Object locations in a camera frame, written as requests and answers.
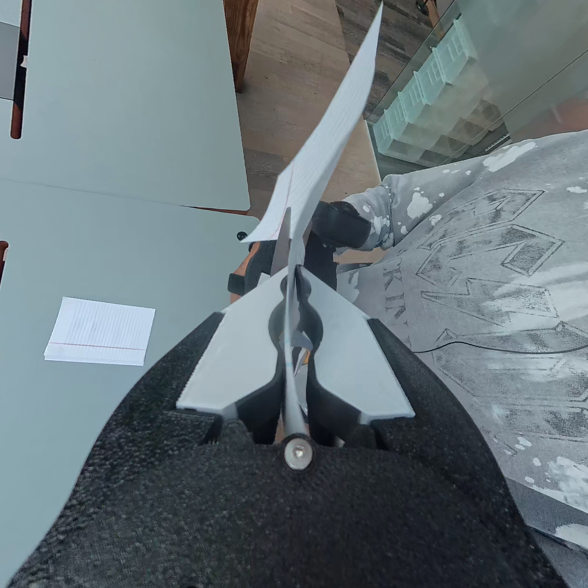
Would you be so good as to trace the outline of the wooden table leg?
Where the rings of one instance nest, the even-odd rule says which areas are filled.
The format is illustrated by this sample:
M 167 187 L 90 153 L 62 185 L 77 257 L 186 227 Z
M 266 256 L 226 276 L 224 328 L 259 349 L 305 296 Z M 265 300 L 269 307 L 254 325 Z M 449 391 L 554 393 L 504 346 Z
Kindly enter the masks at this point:
M 235 91 L 242 93 L 259 1 L 223 1 Z

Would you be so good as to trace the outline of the person's right hand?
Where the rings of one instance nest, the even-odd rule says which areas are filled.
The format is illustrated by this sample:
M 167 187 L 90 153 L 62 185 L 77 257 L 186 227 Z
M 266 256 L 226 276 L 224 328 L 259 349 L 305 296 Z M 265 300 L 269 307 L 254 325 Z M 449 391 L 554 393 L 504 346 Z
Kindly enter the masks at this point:
M 260 242 L 259 241 L 250 243 L 249 252 L 247 253 L 246 258 L 239 265 L 239 267 L 237 267 L 233 271 L 233 273 L 235 275 L 239 275 L 239 276 L 243 276 L 243 277 L 246 275 L 246 270 L 247 270 L 247 267 L 249 265 L 249 262 L 254 257 L 254 255 L 257 253 L 257 251 L 259 249 L 259 246 L 260 246 Z

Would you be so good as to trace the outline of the glass railing panel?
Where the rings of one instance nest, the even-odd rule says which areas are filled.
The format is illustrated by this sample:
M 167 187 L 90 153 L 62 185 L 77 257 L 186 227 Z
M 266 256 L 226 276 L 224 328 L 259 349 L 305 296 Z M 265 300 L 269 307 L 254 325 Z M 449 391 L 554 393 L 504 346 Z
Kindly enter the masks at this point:
M 452 1 L 368 117 L 399 172 L 587 129 L 587 1 Z

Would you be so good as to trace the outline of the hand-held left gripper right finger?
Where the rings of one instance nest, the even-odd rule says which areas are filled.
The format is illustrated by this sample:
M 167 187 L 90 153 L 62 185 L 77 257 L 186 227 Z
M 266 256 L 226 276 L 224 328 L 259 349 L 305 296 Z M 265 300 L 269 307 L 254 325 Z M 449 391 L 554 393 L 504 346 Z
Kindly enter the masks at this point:
M 370 318 L 302 266 L 295 284 L 296 334 L 312 344 L 305 394 L 311 436 L 349 437 L 357 426 L 415 417 Z

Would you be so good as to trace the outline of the stack of lined paper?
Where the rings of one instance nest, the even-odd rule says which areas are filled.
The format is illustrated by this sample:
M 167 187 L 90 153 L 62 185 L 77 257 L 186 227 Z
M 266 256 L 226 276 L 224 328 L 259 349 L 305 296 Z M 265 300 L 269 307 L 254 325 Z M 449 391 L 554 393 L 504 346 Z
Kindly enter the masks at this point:
M 156 310 L 63 297 L 47 361 L 143 366 Z

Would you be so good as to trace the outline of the lined paper sheet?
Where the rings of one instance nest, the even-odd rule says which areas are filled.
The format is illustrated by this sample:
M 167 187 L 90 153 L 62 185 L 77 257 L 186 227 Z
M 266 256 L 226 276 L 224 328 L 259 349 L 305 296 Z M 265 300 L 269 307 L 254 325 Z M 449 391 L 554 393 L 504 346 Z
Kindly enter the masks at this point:
M 286 169 L 279 174 L 268 209 L 247 242 L 277 240 L 290 208 L 290 239 L 303 235 L 353 133 L 371 92 L 379 30 L 380 4 L 357 55 L 318 126 Z M 284 436 L 306 434 L 296 388 L 285 387 L 282 408 Z

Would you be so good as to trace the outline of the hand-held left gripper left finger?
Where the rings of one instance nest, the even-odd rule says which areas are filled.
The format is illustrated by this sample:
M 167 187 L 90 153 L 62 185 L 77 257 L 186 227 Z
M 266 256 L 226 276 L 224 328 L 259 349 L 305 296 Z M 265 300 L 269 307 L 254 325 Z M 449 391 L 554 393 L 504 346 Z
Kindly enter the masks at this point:
M 210 319 L 209 342 L 176 401 L 176 409 L 241 421 L 253 437 L 275 437 L 292 348 L 284 348 L 285 288 L 282 269 Z

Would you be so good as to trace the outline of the grey orange scissors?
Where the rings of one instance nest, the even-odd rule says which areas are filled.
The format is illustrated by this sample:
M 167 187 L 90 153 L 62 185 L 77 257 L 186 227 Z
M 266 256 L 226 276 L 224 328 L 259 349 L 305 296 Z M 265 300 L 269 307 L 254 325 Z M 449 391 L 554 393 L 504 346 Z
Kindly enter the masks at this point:
M 310 301 L 312 283 L 303 267 L 304 256 L 304 238 L 290 239 L 287 208 L 278 230 L 267 290 L 273 296 L 268 334 L 281 365 L 278 370 L 283 374 L 284 386 L 291 388 L 301 386 L 298 372 L 304 353 L 312 354 L 319 342 L 316 331 L 321 328 Z

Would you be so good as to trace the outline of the person's grey hooded sweatshirt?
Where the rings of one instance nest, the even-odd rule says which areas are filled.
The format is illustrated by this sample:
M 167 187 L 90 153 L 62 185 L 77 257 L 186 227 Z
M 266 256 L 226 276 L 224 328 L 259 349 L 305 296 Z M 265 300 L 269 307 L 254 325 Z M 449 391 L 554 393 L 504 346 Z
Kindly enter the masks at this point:
M 420 353 L 507 477 L 587 513 L 587 131 L 410 174 L 420 221 L 338 292 Z

